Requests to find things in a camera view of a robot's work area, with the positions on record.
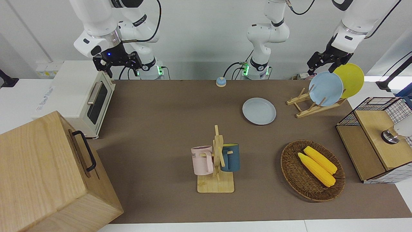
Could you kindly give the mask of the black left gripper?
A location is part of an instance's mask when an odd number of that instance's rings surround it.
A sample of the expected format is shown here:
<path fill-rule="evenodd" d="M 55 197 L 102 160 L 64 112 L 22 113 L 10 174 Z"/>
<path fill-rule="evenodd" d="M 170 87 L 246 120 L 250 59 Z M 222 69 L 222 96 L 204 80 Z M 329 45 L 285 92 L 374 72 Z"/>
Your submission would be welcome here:
<path fill-rule="evenodd" d="M 349 59 L 351 59 L 353 53 L 348 53 L 332 46 L 332 42 L 335 40 L 335 38 L 336 36 L 333 36 L 329 40 L 323 53 L 315 52 L 307 61 L 307 72 L 309 75 L 313 75 L 316 69 L 325 65 L 326 63 L 332 63 L 328 71 L 330 73 L 333 73 L 336 68 L 340 67 L 341 65 L 345 65 L 349 61 Z"/>

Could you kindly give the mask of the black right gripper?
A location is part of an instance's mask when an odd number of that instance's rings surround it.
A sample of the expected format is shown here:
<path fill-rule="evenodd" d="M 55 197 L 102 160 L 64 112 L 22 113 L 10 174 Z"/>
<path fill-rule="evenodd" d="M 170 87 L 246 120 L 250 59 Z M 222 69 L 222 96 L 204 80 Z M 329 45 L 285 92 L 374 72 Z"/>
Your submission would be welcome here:
<path fill-rule="evenodd" d="M 111 66 L 125 66 L 137 72 L 142 68 L 142 61 L 137 52 L 128 53 L 122 43 L 106 49 L 93 57 L 95 68 L 112 78 Z"/>

